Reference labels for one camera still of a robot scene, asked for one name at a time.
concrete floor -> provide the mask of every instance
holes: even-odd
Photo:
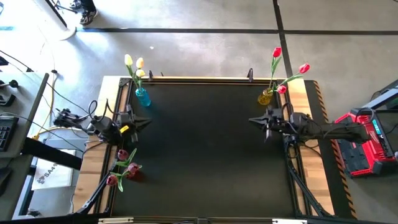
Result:
[[[49,72],[55,65],[60,74],[56,89],[83,107],[97,98],[103,76],[127,75],[126,53],[144,57],[146,70],[154,75],[245,77],[253,68],[255,77],[268,77],[270,54],[280,45],[278,34],[77,32],[66,41],[46,42],[34,21],[21,21],[13,13],[15,2],[23,0],[0,1],[5,5],[0,26],[16,27],[0,31],[0,49],[38,72]],[[94,28],[277,29],[272,0],[95,3],[99,16],[89,25]],[[279,5],[287,30],[398,30],[398,2],[393,0],[280,0]],[[74,14],[62,16],[78,23]],[[286,40],[293,72],[304,62],[312,65],[304,78],[319,82],[330,119],[367,103],[373,92],[398,77],[396,35],[286,35]],[[286,77],[283,66],[277,77]],[[59,97],[55,106],[81,113]],[[43,104],[39,114],[47,110]],[[38,115],[36,121],[44,117]],[[350,180],[359,219],[395,223],[397,184],[398,174]],[[35,192],[31,207],[46,215],[66,214],[72,192],[70,188]],[[56,195],[65,195],[58,205],[39,205]]]

yellow tulip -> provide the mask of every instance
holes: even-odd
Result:
[[[137,66],[137,68],[143,68],[143,66],[144,66],[144,59],[143,59],[143,58],[137,59],[136,66]]]
[[[141,69],[138,69],[136,71],[136,75],[141,78],[141,77],[143,77],[145,75],[145,72],[143,70],[141,70]]]
[[[126,65],[132,65],[132,58],[131,58],[130,55],[126,54],[126,55],[124,56],[124,63],[125,63]]]

person's foot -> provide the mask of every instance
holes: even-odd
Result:
[[[98,10],[95,11],[87,11],[85,10],[81,15],[80,24],[83,26],[87,26],[93,22],[94,17],[98,15]]]
[[[73,2],[71,2],[69,4],[69,8],[71,8],[73,10],[77,10],[77,9],[81,8],[81,0],[73,0]]]

tulip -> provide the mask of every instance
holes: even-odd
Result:
[[[287,88],[284,85],[278,86],[278,89],[277,89],[278,93],[280,93],[280,94],[286,93],[286,90],[287,90]]]
[[[120,149],[118,152],[118,158],[121,161],[125,161],[129,157],[129,153],[126,150]]]
[[[145,72],[143,70],[141,70],[141,69],[138,69],[136,71],[136,75],[141,78],[141,77],[143,77],[145,75]]]
[[[130,172],[128,171],[128,169],[126,168],[124,171],[127,171],[127,174],[125,175],[125,177],[129,180],[131,180],[134,176],[135,176],[135,172]]]
[[[132,65],[132,58],[131,58],[130,55],[126,54],[126,55],[124,56],[124,63],[125,63],[127,66]]]
[[[106,185],[109,186],[114,186],[118,183],[118,178],[115,175],[109,175],[109,177],[106,179]]]
[[[137,59],[136,66],[137,66],[137,68],[143,68],[144,67],[144,59],[143,58]]]
[[[282,53],[282,47],[276,47],[276,48],[274,49],[274,53],[272,54],[272,56],[273,56],[274,58],[277,58],[277,57],[280,56],[280,53]]]
[[[310,65],[308,63],[305,63],[302,66],[300,66],[300,68],[298,70],[300,71],[301,74],[304,74],[308,70],[310,70]]]
[[[130,165],[127,167],[127,170],[130,173],[134,173],[134,174],[137,172],[138,169],[139,169],[139,165],[134,162],[130,163]]]

yellow glass vase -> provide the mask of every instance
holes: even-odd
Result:
[[[272,89],[267,88],[261,93],[261,95],[259,95],[257,101],[259,102],[259,104],[267,106],[271,102],[273,94],[274,92],[272,91]]]

